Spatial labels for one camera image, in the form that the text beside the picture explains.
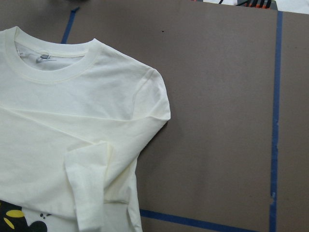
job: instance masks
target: clothing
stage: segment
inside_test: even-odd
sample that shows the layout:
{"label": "clothing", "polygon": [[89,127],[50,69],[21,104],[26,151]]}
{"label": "clothing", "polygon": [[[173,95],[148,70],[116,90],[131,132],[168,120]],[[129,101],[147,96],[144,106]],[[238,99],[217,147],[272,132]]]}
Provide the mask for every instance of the clothing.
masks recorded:
{"label": "clothing", "polygon": [[16,26],[0,31],[0,81],[0,200],[79,231],[141,232],[137,157],[170,119],[160,73],[97,39]]}

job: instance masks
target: black and yellow print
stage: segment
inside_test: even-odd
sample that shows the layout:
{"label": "black and yellow print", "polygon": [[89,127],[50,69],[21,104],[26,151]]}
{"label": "black and yellow print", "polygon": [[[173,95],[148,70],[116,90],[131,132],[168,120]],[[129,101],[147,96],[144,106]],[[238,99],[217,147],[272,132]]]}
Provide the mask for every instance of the black and yellow print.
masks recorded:
{"label": "black and yellow print", "polygon": [[22,207],[0,201],[0,232],[47,232],[42,221],[28,226]]}

